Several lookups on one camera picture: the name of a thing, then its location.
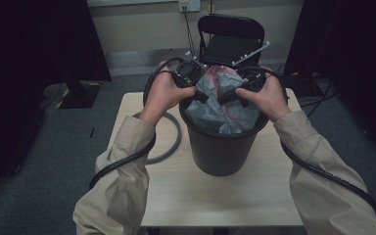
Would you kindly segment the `person's left hand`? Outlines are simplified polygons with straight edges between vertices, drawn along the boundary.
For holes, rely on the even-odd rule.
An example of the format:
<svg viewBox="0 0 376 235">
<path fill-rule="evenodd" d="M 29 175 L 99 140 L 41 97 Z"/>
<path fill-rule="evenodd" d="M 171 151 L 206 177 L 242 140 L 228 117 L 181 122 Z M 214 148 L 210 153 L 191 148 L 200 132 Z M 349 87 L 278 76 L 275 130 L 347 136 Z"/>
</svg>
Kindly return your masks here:
<svg viewBox="0 0 376 235">
<path fill-rule="evenodd" d="M 197 89 L 195 86 L 179 88 L 172 79 L 169 71 L 170 64 L 164 66 L 156 76 L 148 98 L 139 118 L 156 126 L 163 115 L 171 108 L 175 107 L 181 100 L 192 97 Z"/>
</svg>

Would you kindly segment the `black folding chair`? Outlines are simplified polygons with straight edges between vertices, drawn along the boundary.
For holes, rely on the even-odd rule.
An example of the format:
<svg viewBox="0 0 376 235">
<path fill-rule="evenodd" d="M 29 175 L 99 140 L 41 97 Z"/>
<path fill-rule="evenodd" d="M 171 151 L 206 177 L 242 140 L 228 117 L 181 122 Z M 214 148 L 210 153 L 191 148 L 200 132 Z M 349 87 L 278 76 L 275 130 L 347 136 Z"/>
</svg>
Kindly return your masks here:
<svg viewBox="0 0 376 235">
<path fill-rule="evenodd" d="M 200 61 L 208 66 L 232 68 L 232 63 L 261 48 L 265 37 L 263 26 L 246 17 L 208 14 L 198 20 L 197 28 Z"/>
</svg>

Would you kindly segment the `black curtain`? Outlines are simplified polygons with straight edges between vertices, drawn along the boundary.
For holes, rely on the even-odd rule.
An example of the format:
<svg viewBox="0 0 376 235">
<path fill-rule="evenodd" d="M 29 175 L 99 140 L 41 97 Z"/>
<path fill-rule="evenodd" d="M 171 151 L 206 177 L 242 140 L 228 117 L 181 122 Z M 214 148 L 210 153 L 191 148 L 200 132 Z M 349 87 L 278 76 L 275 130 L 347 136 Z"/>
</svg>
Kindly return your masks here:
<svg viewBox="0 0 376 235">
<path fill-rule="evenodd" d="M 376 0 L 304 0 L 285 73 L 335 87 L 376 141 Z"/>
<path fill-rule="evenodd" d="M 0 0 L 0 177 L 18 171 L 47 86 L 110 78 L 87 0 Z"/>
</svg>

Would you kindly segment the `black stand base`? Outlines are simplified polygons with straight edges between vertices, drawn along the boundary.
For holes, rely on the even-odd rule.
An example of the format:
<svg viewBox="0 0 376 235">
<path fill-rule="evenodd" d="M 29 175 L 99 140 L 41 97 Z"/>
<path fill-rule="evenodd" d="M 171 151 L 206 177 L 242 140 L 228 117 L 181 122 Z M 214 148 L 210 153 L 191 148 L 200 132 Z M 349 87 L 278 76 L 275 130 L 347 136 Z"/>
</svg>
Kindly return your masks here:
<svg viewBox="0 0 376 235">
<path fill-rule="evenodd" d="M 99 82 L 71 81 L 68 89 L 57 104 L 57 109 L 91 109 L 98 96 L 101 84 Z"/>
</svg>

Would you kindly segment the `person's right hand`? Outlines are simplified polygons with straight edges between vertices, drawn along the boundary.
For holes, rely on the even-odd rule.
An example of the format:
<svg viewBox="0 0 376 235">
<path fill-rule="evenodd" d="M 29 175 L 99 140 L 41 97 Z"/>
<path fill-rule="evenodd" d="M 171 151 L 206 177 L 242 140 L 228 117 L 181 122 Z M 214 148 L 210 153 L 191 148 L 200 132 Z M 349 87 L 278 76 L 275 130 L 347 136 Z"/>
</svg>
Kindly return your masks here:
<svg viewBox="0 0 376 235">
<path fill-rule="evenodd" d="M 270 121 L 276 122 L 291 112 L 287 105 L 279 79 L 270 74 L 265 74 L 266 81 L 259 92 L 252 92 L 244 88 L 237 88 L 236 94 L 256 105 Z"/>
</svg>

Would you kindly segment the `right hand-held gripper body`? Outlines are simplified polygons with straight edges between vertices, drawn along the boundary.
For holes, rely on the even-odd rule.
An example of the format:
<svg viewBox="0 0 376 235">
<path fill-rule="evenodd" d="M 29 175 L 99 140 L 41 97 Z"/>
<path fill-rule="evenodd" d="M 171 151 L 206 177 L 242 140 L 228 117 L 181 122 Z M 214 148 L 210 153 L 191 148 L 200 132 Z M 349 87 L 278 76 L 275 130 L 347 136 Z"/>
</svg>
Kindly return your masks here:
<svg viewBox="0 0 376 235">
<path fill-rule="evenodd" d="M 253 56 L 260 53 L 262 50 L 270 45 L 269 41 L 266 41 L 260 48 L 252 51 L 250 54 L 245 54 L 237 62 L 232 62 L 231 65 L 236 69 L 236 72 L 244 79 L 241 87 L 250 91 L 260 91 L 266 81 L 266 74 L 268 70 L 260 67 L 246 66 L 245 63 L 249 61 Z"/>
</svg>

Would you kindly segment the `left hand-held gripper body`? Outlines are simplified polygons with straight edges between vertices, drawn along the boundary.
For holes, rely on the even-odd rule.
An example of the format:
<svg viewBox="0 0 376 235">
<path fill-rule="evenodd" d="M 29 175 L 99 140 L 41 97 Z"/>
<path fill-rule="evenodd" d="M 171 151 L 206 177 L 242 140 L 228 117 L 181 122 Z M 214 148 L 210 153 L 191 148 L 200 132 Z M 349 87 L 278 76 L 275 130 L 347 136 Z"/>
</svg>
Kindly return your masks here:
<svg viewBox="0 0 376 235">
<path fill-rule="evenodd" d="M 177 87 L 185 88 L 195 86 L 208 70 L 208 66 L 197 60 L 190 51 L 185 53 L 186 59 L 178 58 L 180 64 L 171 73 Z"/>
</svg>

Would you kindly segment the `black plastic trash bin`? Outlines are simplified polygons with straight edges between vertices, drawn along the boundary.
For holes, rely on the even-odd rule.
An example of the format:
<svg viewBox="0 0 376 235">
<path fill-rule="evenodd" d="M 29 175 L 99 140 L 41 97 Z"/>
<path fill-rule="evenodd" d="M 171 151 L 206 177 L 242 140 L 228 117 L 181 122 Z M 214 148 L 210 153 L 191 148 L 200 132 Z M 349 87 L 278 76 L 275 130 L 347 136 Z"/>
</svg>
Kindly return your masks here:
<svg viewBox="0 0 376 235">
<path fill-rule="evenodd" d="M 258 133 L 268 123 L 265 114 L 259 114 L 250 130 L 239 134 L 213 133 L 195 124 L 186 110 L 193 102 L 187 98 L 179 103 L 179 112 L 187 125 L 195 164 L 203 172 L 213 176 L 227 176 L 239 171 L 244 165 Z"/>
</svg>

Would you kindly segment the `white wall socket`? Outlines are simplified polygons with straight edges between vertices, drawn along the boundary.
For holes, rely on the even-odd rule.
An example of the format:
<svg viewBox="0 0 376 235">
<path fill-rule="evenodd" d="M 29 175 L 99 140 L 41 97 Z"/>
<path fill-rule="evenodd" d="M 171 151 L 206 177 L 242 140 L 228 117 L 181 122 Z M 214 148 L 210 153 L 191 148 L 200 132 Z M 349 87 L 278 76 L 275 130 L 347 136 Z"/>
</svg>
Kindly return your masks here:
<svg viewBox="0 0 376 235">
<path fill-rule="evenodd" d="M 200 12 L 201 0 L 178 0 L 178 10 L 180 13 Z"/>
</svg>

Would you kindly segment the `grey plastic trash bag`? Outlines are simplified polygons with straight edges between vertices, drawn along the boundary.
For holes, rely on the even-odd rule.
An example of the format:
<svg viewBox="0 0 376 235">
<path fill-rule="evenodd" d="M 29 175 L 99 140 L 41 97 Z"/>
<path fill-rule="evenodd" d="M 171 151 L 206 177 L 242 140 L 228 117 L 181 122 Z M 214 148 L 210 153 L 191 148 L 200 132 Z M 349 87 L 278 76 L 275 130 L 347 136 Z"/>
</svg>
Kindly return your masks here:
<svg viewBox="0 0 376 235">
<path fill-rule="evenodd" d="M 198 91 L 208 96 L 202 103 L 193 100 L 186 108 L 188 119 L 201 129 L 217 134 L 239 134 L 251 130 L 260 115 L 253 104 L 244 107 L 239 100 L 220 105 L 218 98 L 233 91 L 244 79 L 232 68 L 212 66 L 196 84 Z"/>
</svg>

